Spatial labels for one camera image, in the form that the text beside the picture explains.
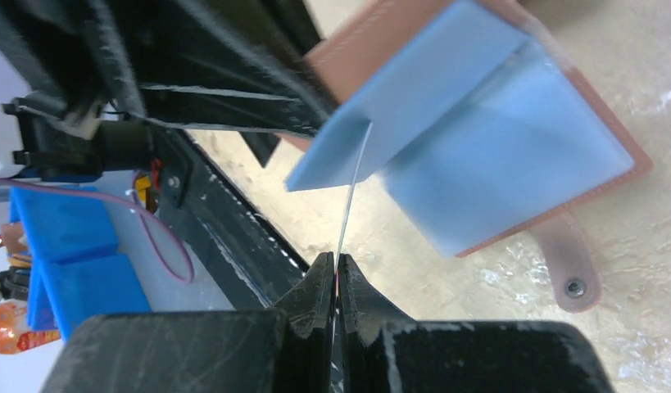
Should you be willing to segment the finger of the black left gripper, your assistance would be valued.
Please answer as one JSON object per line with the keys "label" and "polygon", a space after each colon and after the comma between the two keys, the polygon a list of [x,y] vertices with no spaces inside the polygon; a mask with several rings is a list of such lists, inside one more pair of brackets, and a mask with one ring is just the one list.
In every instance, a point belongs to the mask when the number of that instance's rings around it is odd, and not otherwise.
{"label": "finger of the black left gripper", "polygon": [[114,107],[160,126],[309,140],[336,107],[302,1],[88,1],[85,38]]}

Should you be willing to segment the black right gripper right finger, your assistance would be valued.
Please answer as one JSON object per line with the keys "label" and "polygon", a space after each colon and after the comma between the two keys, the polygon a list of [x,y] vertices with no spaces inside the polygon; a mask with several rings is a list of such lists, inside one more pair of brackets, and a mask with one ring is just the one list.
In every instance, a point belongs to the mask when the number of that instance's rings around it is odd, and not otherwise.
{"label": "black right gripper right finger", "polygon": [[588,339],[543,320],[417,321],[338,261],[347,392],[611,392]]}

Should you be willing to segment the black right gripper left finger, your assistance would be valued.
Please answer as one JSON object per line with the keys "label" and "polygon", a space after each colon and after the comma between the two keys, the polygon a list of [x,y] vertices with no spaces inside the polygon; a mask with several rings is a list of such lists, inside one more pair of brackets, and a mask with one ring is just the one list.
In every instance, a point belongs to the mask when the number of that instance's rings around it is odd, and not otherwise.
{"label": "black right gripper left finger", "polygon": [[271,307],[98,315],[75,329],[46,392],[327,392],[334,257]]}

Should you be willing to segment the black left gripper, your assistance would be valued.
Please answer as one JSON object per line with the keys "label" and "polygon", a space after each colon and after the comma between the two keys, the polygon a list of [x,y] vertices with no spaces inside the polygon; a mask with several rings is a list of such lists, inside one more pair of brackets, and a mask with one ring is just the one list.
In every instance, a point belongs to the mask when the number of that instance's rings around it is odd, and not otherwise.
{"label": "black left gripper", "polygon": [[152,132],[109,2],[0,1],[1,61],[27,89],[0,98],[0,178],[92,182],[150,166]]}

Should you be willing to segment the black VIP card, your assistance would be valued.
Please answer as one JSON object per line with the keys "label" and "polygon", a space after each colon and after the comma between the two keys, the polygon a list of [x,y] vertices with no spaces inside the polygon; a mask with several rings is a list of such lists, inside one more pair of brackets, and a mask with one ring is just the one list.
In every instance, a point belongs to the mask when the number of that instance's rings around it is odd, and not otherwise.
{"label": "black VIP card", "polygon": [[347,225],[349,221],[349,216],[351,212],[351,207],[352,207],[352,202],[353,202],[353,197],[355,194],[356,190],[356,185],[358,183],[358,174],[360,170],[360,165],[363,160],[363,156],[365,154],[365,149],[368,143],[368,140],[370,138],[370,133],[372,131],[372,128],[374,126],[373,122],[369,122],[367,124],[367,128],[364,133],[364,137],[361,140],[360,147],[358,149],[357,155],[356,155],[356,160],[355,160],[355,166],[352,171],[352,176],[351,176],[351,182],[349,184],[348,190],[347,190],[347,199],[346,203],[344,206],[344,211],[343,211],[343,217],[342,217],[342,224],[338,236],[338,246],[336,248],[336,252],[334,253],[334,260],[335,260],[335,266],[338,267],[340,256],[342,254],[342,247],[345,241],[346,237],[346,232],[347,232]]}

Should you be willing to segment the pink leather card holder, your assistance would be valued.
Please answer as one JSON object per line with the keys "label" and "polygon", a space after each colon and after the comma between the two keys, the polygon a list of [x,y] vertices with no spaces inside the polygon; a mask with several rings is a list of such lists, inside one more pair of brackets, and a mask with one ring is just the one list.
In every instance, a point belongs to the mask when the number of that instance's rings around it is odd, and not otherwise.
{"label": "pink leather card holder", "polygon": [[338,102],[291,192],[378,174],[444,256],[529,231],[558,306],[601,284],[569,211],[651,158],[516,1],[372,1],[306,57]]}

